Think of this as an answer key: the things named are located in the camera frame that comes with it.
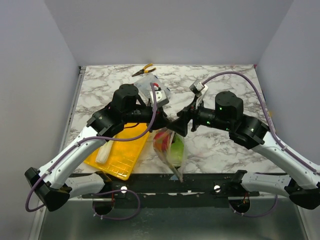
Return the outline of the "green cabbage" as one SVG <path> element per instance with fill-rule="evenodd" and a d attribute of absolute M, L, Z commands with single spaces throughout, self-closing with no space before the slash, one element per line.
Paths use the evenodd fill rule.
<path fill-rule="evenodd" d="M 184 138 L 177 133 L 174 133 L 170 141 L 168 150 L 168 161 L 174 167 L 180 167 L 184 161 L 185 142 Z"/>

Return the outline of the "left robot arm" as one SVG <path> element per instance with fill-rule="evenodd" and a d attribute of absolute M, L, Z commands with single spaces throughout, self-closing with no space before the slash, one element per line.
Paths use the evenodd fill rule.
<path fill-rule="evenodd" d="M 27 212 L 36 194 L 50 212 L 61 208 L 70 198 L 93 194 L 107 197 L 111 185 L 105 177 L 92 173 L 73 179 L 73 171 L 96 149 L 109 141 L 132 142 L 146 133 L 166 127 L 170 120 L 163 110 L 169 99 L 157 83 L 150 83 L 150 104 L 146 105 L 133 84 L 122 84 L 111 102 L 96 111 L 79 135 L 55 158 L 40 168 L 29 168 L 25 177 L 31 187 L 25 202 Z"/>

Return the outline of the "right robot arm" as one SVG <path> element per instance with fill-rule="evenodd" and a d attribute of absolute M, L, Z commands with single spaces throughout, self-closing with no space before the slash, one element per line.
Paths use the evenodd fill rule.
<path fill-rule="evenodd" d="M 252 150 L 281 168 L 284 175 L 252 173 L 239 170 L 235 180 L 230 183 L 230 191 L 241 196 L 245 192 L 265 192 L 289 198 L 294 204 L 308 210 L 320 205 L 319 165 L 298 156 L 294 150 L 285 146 L 282 141 L 276 142 L 268 125 L 256 117 L 243 113 L 244 102 L 230 91 L 223 91 L 215 97 L 215 108 L 205 108 L 196 101 L 177 113 L 178 118 L 167 125 L 167 128 L 185 137 L 188 123 L 191 131 L 199 126 L 206 126 L 227 131 L 229 138 L 236 144 Z"/>

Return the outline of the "clear pink dotted zip bag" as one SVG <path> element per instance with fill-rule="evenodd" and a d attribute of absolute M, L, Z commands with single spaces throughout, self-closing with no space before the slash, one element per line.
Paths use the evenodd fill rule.
<path fill-rule="evenodd" d="M 187 160 L 185 138 L 173 130 L 164 127 L 153 138 L 153 149 L 158 158 L 167 165 L 182 183 Z"/>

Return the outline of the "red tomato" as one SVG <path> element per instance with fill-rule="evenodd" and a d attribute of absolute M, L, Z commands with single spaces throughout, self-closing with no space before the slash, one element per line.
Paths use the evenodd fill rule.
<path fill-rule="evenodd" d="M 158 132 L 153 138 L 153 147 L 161 152 L 166 152 L 169 148 L 170 134 L 165 131 Z"/>

